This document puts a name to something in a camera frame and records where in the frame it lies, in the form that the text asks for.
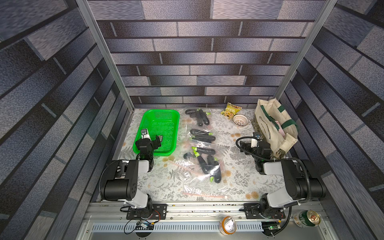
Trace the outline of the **large eggplant front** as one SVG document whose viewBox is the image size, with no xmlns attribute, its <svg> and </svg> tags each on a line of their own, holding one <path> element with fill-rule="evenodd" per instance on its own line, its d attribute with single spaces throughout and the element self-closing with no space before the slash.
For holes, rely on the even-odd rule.
<svg viewBox="0 0 384 240">
<path fill-rule="evenodd" d="M 201 118 L 202 118 L 202 121 L 203 123 L 206 125 L 206 126 L 209 126 L 210 125 L 210 120 L 208 118 L 208 115 L 206 112 L 204 112 L 203 110 L 199 110 L 200 112 L 200 115 L 201 115 Z"/>
</svg>

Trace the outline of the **clear pink-dotted zip-top bag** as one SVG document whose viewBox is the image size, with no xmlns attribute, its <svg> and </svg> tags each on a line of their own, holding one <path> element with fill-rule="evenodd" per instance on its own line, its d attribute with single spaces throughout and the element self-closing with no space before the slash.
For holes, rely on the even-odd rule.
<svg viewBox="0 0 384 240">
<path fill-rule="evenodd" d="M 208 108 L 187 108 L 182 111 L 186 122 L 193 127 L 211 128 L 214 125 L 214 113 Z"/>
</svg>

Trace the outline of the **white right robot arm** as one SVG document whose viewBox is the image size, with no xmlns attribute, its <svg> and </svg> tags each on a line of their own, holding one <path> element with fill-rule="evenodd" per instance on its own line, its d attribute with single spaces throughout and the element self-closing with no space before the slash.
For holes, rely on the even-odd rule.
<svg viewBox="0 0 384 240">
<path fill-rule="evenodd" d="M 268 143 L 260 141 L 256 147 L 236 141 L 241 152 L 255 160 L 256 170 L 261 175 L 281 176 L 284 186 L 274 192 L 264 194 L 259 201 L 259 209 L 286 209 L 326 196 L 326 186 L 309 160 L 297 158 L 267 159 Z"/>
</svg>

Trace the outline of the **long eggplant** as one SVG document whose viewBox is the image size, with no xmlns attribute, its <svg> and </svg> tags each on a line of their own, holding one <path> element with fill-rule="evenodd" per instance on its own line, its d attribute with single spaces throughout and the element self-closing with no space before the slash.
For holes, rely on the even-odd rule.
<svg viewBox="0 0 384 240">
<path fill-rule="evenodd" d="M 216 140 L 215 136 L 192 136 L 192 140 L 200 141 L 200 142 L 206 142 L 206 143 L 212 143 Z"/>
</svg>

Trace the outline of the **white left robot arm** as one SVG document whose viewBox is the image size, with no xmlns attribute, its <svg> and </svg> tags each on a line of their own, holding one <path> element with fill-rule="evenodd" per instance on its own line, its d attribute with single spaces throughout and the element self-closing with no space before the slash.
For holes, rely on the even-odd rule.
<svg viewBox="0 0 384 240">
<path fill-rule="evenodd" d="M 138 189 L 138 176 L 152 171 L 154 151 L 161 147 L 162 140 L 162 136 L 151 140 L 150 136 L 145 134 L 135 142 L 139 150 L 135 159 L 110 163 L 103 171 L 99 183 L 102 200 L 122 201 L 134 209 L 151 211 L 152 199 Z"/>
</svg>

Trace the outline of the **small eggplant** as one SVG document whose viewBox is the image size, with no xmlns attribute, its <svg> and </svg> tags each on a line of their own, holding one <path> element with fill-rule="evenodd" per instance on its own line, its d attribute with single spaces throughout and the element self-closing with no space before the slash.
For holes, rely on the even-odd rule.
<svg viewBox="0 0 384 240">
<path fill-rule="evenodd" d="M 210 174 L 213 177 L 215 183 L 219 184 L 222 180 L 220 162 L 212 155 L 208 155 L 208 163 L 211 167 Z"/>
</svg>

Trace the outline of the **long eggplant stem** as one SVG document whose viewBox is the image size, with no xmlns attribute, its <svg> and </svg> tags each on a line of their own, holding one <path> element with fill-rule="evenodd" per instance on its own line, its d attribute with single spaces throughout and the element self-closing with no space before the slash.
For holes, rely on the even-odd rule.
<svg viewBox="0 0 384 240">
<path fill-rule="evenodd" d="M 196 121 L 199 127 L 203 126 L 203 120 L 199 111 L 196 112 Z"/>
</svg>

